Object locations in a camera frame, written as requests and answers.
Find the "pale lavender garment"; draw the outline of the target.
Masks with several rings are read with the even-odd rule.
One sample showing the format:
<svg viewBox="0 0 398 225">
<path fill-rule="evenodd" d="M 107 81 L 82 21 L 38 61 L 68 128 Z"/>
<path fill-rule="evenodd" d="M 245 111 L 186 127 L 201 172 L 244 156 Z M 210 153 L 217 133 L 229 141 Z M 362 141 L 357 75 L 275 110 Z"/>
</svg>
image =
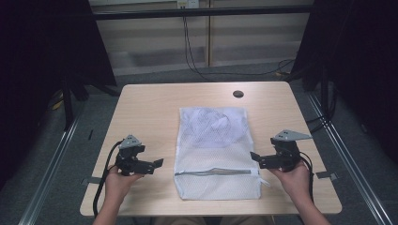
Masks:
<svg viewBox="0 0 398 225">
<path fill-rule="evenodd" d="M 177 145 L 180 147 L 225 148 L 253 142 L 244 108 L 188 107 L 179 112 Z"/>
</svg>

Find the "person's left hand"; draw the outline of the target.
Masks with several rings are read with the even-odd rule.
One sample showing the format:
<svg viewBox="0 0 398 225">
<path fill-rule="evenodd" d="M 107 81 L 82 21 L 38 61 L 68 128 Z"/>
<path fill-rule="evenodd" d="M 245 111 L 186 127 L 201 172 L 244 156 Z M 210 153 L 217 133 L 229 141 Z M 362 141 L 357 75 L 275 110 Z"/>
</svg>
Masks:
<svg viewBox="0 0 398 225">
<path fill-rule="evenodd" d="M 131 186 L 143 177 L 144 175 L 139 173 L 125 176 L 119 172 L 115 165 L 110 166 L 105 179 L 105 201 L 107 203 L 121 204 L 129 193 Z"/>
</svg>

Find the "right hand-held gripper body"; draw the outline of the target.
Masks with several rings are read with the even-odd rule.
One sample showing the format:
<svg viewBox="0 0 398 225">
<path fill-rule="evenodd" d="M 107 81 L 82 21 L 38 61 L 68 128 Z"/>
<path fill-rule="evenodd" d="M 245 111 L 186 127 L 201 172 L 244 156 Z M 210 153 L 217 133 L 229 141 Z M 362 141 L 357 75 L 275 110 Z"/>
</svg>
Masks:
<svg viewBox="0 0 398 225">
<path fill-rule="evenodd" d="M 300 161 L 304 161 L 309 170 L 313 168 L 310 158 L 303 154 L 297 145 L 297 141 L 310 140 L 309 134 L 284 129 L 270 138 L 276 154 L 271 156 L 259 156 L 258 164 L 261 169 L 282 169 L 291 172 Z"/>
</svg>

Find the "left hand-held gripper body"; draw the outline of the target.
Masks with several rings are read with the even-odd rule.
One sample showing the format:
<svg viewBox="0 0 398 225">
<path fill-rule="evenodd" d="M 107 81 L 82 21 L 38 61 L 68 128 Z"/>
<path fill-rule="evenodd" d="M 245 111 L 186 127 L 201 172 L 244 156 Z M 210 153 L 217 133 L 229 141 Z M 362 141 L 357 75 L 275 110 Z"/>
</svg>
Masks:
<svg viewBox="0 0 398 225">
<path fill-rule="evenodd" d="M 118 146 L 115 166 L 124 176 L 132 173 L 152 174 L 155 171 L 154 162 L 139 160 L 137 155 L 145 151 L 145 146 L 133 135 L 128 135 Z"/>
</svg>

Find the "black curtain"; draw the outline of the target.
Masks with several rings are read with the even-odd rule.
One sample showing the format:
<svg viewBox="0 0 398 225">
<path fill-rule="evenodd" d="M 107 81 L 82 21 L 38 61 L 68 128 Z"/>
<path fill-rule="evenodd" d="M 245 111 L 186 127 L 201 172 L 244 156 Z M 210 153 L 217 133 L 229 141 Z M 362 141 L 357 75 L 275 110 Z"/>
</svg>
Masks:
<svg viewBox="0 0 398 225">
<path fill-rule="evenodd" d="M 314 0 L 292 69 L 324 73 L 398 164 L 398 0 Z"/>
<path fill-rule="evenodd" d="M 0 190 L 63 85 L 115 85 L 89 0 L 0 0 Z"/>
</svg>

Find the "aluminium floor rail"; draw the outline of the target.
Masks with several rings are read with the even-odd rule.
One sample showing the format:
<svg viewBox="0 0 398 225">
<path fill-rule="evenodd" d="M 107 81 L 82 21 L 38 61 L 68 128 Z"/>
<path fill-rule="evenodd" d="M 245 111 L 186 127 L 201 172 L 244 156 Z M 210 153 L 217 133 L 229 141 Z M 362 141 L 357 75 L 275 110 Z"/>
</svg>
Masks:
<svg viewBox="0 0 398 225">
<path fill-rule="evenodd" d="M 18 225 L 35 225 L 41 208 L 50 191 L 51 184 L 57 174 L 61 161 L 66 154 L 71 139 L 74 136 L 75 130 L 79 124 L 80 118 L 76 117 L 71 125 L 63 132 L 63 136 L 55 149 L 54 155 L 47 167 L 43 177 L 31 198 L 29 204 L 25 208 L 23 215 Z"/>
<path fill-rule="evenodd" d="M 360 192 L 362 199 L 365 201 L 377 224 L 393 225 L 393 221 L 390 218 L 390 215 L 388 214 L 386 208 L 364 177 L 358 164 L 353 159 L 335 126 L 330 120 L 325 118 L 324 113 L 321 111 L 321 103 L 316 95 L 314 93 L 310 93 L 308 94 L 308 99 L 310 100 L 315 113 L 320 116 L 322 127 L 327 132 L 329 139 L 331 140 L 335 150 L 337 151 L 338 155 L 346 166 L 353 182 Z"/>
</svg>

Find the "grey tape strip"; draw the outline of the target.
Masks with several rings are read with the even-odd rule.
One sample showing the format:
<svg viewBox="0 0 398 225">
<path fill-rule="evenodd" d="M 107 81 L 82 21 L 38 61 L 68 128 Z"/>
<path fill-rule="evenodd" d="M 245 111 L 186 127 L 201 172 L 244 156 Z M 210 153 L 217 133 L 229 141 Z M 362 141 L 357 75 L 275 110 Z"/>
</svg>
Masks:
<svg viewBox="0 0 398 225">
<path fill-rule="evenodd" d="M 99 184 L 101 182 L 100 177 L 87 177 L 81 181 L 81 185 L 88 186 L 89 184 Z"/>
<path fill-rule="evenodd" d="M 316 177 L 318 179 L 329 178 L 331 181 L 337 180 L 339 178 L 338 174 L 335 172 L 317 172 Z"/>
</svg>

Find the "white mesh laundry bag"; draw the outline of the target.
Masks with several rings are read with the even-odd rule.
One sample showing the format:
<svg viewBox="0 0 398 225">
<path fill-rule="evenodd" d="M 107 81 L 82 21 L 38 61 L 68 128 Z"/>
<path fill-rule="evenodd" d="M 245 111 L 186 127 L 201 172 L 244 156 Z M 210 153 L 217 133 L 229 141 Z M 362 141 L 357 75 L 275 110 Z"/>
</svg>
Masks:
<svg viewBox="0 0 398 225">
<path fill-rule="evenodd" d="M 253 151 L 253 142 L 225 148 L 180 147 L 176 142 L 174 180 L 179 197 L 195 201 L 260 198 L 268 181 L 251 158 Z"/>
</svg>

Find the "person's right hand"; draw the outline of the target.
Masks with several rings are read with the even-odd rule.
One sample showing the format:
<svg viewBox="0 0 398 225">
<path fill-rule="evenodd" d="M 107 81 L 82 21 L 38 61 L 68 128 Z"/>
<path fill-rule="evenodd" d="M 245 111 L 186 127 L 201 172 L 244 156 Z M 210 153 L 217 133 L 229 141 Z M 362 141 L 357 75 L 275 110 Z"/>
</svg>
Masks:
<svg viewBox="0 0 398 225">
<path fill-rule="evenodd" d="M 309 191 L 309 170 L 302 161 L 290 172 L 277 169 L 271 169 L 270 172 L 280 180 L 284 191 L 296 207 L 313 202 Z"/>
</svg>

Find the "white wall socket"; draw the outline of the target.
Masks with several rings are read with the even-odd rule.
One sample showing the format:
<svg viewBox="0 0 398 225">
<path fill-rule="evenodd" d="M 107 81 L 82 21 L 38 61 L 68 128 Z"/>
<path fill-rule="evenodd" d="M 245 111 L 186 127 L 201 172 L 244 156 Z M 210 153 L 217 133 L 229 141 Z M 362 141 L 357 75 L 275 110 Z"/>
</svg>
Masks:
<svg viewBox="0 0 398 225">
<path fill-rule="evenodd" d="M 178 8 L 199 8 L 199 0 L 176 0 Z"/>
</svg>

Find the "black metal stand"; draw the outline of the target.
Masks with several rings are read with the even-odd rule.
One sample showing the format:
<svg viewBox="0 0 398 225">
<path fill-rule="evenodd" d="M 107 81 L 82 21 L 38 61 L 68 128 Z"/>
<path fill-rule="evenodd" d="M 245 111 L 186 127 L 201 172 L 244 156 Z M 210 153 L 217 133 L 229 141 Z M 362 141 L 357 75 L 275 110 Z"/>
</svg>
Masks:
<svg viewBox="0 0 398 225">
<path fill-rule="evenodd" d="M 66 76 L 62 79 L 62 93 L 63 93 L 63 102 L 64 102 L 64 110 L 65 110 L 65 130 L 68 130 L 74 121 L 72 102 L 71 102 L 71 93 L 68 84 L 68 78 Z"/>
</svg>

